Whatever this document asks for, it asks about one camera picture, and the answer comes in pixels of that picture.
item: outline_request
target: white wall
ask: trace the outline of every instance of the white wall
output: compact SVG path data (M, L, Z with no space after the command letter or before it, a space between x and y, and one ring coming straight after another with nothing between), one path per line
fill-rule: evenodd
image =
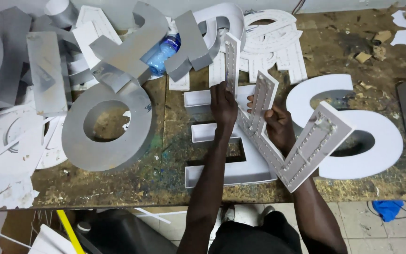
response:
M0 11L17 5L26 13L39 16L48 0L0 0ZM83 4L100 7L116 29L127 29L134 26L131 11L136 0L71 0L77 8ZM187 10L199 10L222 0L144 0L153 5L164 15L175 18ZM240 6L243 10L282 9L291 12L299 0L226 0ZM396 0L306 0L301 13L343 11L355 9L387 8ZM399 1L399 6L405 6L406 0Z

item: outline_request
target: yellow stick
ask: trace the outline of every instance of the yellow stick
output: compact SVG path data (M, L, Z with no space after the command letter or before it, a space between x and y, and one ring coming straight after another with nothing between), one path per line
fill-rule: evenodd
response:
M84 250L82 250L81 244L79 243L76 235L74 234L73 228L71 228L70 222L68 221L67 216L65 215L64 210L57 210L57 215L59 216L62 225L64 225L65 231L70 238L71 244L74 247L74 250L77 254L85 254Z

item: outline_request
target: workbench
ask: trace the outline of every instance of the workbench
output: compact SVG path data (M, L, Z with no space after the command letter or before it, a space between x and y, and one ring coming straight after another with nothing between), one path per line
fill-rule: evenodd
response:
M366 200L406 200L406 135L396 85L406 80L406 45L391 46L392 38L382 44L384 61L364 64L352 58L359 52L371 53L376 32L402 30L392 22L396 9L370 9L348 12L297 14L300 38L308 78L325 74L350 74L354 84L363 81L372 87L355 85L354 93L344 99L329 99L335 108L374 111L389 118L404 140L403 153L394 166L380 174L355 180L315 178L319 192L327 202ZM284 103L289 91L287 72L272 68L269 74L281 88L276 102ZM208 89L208 68L190 72L190 91ZM239 85L248 84L248 74L240 72ZM184 109L183 92L167 88L168 77L147 81L143 87L150 95L155 111L156 132L145 155L134 165L115 172L89 172L69 161L37 170L32 176L35 190L33 208L91 208L188 205L191 189L184 187L184 167L202 165L206 148L193 147L190 127L211 123L211 114L189 115ZM111 116L101 128L101 135L122 131L123 121ZM232 144L229 159L242 159L239 144ZM224 202L291 202L280 181L225 187Z

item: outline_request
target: hand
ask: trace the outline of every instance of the hand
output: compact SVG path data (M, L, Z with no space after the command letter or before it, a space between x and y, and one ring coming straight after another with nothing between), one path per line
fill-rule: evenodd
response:
M226 89L226 81L211 87L211 112L224 135L231 136L237 119L237 102Z
M253 95L248 96L247 99L251 101L247 103L247 107L252 107ZM267 122L266 130L270 141L286 157L296 142L296 135L294 134L289 111L273 104L272 109L264 113L264 119Z

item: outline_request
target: blue cloth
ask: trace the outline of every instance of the blue cloth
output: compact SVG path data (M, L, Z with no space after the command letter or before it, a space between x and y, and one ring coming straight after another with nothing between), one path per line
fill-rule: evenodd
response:
M396 218L403 201L372 201L372 207L377 211L384 222L390 222Z

